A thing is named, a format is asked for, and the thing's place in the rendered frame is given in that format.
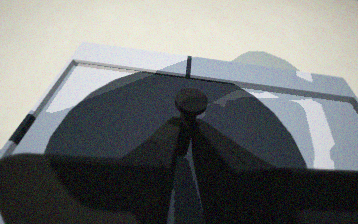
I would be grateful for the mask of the black headed pin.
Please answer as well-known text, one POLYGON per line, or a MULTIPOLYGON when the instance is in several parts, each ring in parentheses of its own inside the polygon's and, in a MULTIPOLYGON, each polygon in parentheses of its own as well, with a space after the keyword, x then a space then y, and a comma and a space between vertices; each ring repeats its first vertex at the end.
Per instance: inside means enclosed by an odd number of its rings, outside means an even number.
POLYGON ((176 94, 175 106, 181 112, 178 156, 187 155, 196 117, 206 110, 207 104, 207 96, 198 89, 185 88, 176 94))

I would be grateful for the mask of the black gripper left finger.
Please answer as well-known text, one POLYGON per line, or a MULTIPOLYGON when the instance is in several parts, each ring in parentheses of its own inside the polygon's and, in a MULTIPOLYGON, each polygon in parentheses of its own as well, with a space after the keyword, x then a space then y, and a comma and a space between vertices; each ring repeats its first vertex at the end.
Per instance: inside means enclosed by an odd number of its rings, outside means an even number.
POLYGON ((180 137, 171 117, 122 158, 16 153, 0 159, 4 224, 167 224, 180 137))

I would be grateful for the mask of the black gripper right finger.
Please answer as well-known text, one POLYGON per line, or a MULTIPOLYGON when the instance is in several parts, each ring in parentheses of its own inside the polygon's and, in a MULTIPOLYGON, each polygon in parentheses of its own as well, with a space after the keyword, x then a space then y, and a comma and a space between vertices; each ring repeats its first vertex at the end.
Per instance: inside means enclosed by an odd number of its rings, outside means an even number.
POLYGON ((358 171, 276 168, 200 118, 191 140, 205 224, 288 224, 300 210, 358 211, 358 171))

